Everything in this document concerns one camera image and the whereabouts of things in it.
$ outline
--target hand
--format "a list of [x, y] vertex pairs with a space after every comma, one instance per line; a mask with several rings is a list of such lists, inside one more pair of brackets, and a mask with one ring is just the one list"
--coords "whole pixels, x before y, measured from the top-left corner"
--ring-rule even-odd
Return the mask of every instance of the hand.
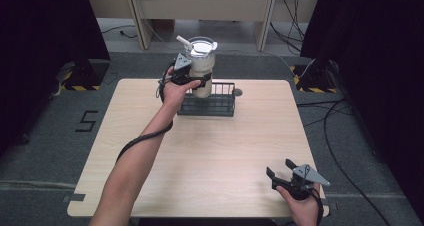
[[[319, 192], [319, 184], [315, 183], [314, 188]], [[318, 204], [312, 196], [307, 199], [299, 201], [294, 199], [290, 193], [283, 187], [277, 186], [277, 191], [283, 196], [289, 204], [293, 221], [299, 226], [316, 226], [318, 219]], [[319, 197], [319, 195], [312, 190], [312, 193]]]
[[[174, 72], [174, 67], [171, 67], [166, 76], [169, 76]], [[165, 106], [169, 106], [171, 108], [174, 108], [176, 111], [181, 107], [181, 104], [184, 101], [184, 96], [189, 89], [196, 88], [200, 85], [200, 80], [194, 80], [191, 81], [188, 84], [184, 85], [176, 85], [169, 81], [165, 84], [165, 87], [163, 89], [164, 94], [164, 102], [163, 104]]]

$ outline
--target cable on floor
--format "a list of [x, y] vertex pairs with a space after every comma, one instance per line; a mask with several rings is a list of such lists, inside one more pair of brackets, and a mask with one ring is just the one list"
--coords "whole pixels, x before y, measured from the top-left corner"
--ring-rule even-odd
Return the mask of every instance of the cable on floor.
[[338, 162], [338, 160], [337, 160], [337, 158], [336, 158], [336, 156], [333, 152], [333, 149], [331, 147], [330, 140], [328, 139], [328, 134], [327, 134], [327, 119], [328, 119], [328, 116], [333, 111], [333, 109], [342, 101], [344, 101], [344, 99], [341, 99], [338, 102], [334, 103], [333, 106], [328, 110], [327, 114], [324, 117], [324, 137], [325, 137], [325, 142], [327, 144], [327, 148], [328, 148], [328, 150], [331, 154], [331, 157], [333, 158], [334, 162], [336, 163], [337, 167], [340, 169], [341, 173], [352, 184], [352, 186], [362, 195], [362, 197], [371, 205], [371, 207], [373, 207], [373, 209], [377, 212], [377, 214], [380, 216], [380, 218], [386, 223], [386, 225], [389, 226], [390, 225], [389, 222], [384, 217], [384, 215], [381, 213], [381, 211], [374, 205], [374, 203], [365, 195], [365, 193], [350, 179], [350, 177], [347, 175], [347, 173], [343, 170], [343, 168], [341, 167], [340, 163]]

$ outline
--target forearm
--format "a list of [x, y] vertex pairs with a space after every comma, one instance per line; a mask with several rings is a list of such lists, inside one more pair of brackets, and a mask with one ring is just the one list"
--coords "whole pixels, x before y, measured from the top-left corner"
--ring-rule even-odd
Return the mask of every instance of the forearm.
[[[175, 108], [162, 105], [141, 135], [166, 128], [175, 114]], [[132, 206], [153, 166], [163, 137], [164, 135], [159, 135], [141, 141], [121, 156], [107, 179], [92, 225], [105, 225], [105, 223], [126, 225]]]

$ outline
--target black curtain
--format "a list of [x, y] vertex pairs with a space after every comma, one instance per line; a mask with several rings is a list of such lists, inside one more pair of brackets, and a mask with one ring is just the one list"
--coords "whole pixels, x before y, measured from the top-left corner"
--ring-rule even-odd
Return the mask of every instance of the black curtain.
[[423, 12], [423, 0], [318, 0], [301, 52], [338, 63], [366, 134], [422, 222]]
[[65, 63], [109, 60], [89, 0], [0, 0], [0, 156], [42, 110]]

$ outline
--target black strap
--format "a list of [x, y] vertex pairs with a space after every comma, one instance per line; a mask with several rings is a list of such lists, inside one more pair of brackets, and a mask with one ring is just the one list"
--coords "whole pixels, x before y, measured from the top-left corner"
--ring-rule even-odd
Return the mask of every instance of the black strap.
[[317, 218], [317, 225], [320, 224], [322, 216], [324, 215], [324, 205], [322, 204], [321, 198], [319, 197], [319, 193], [316, 189], [313, 189], [315, 192], [317, 192], [318, 196], [316, 196], [313, 192], [311, 192], [311, 196], [317, 201], [318, 204], [318, 218]]
[[171, 128], [172, 128], [172, 125], [173, 125], [173, 121], [171, 121], [171, 123], [166, 127], [166, 128], [164, 128], [164, 129], [162, 129], [162, 130], [160, 130], [160, 131], [157, 131], [157, 132], [154, 132], [154, 133], [150, 133], [150, 134], [146, 134], [146, 135], [141, 135], [141, 136], [139, 136], [139, 137], [137, 137], [137, 138], [135, 138], [135, 139], [133, 139], [133, 140], [131, 140], [129, 143], [127, 143], [127, 145], [125, 145], [125, 147], [124, 148], [122, 148], [122, 150], [121, 150], [121, 152], [119, 153], [119, 155], [118, 155], [118, 158], [116, 159], [116, 162], [118, 162], [118, 160], [119, 160], [119, 158], [121, 158], [121, 156], [129, 149], [129, 148], [131, 148], [132, 146], [134, 146], [135, 144], [137, 144], [137, 143], [139, 143], [139, 142], [141, 142], [141, 141], [143, 141], [143, 140], [146, 140], [146, 139], [150, 139], [150, 138], [154, 138], [154, 137], [156, 137], [156, 136], [159, 136], [159, 135], [161, 135], [161, 134], [164, 134], [164, 133], [166, 133], [166, 132], [168, 132], [169, 130], [171, 130]]

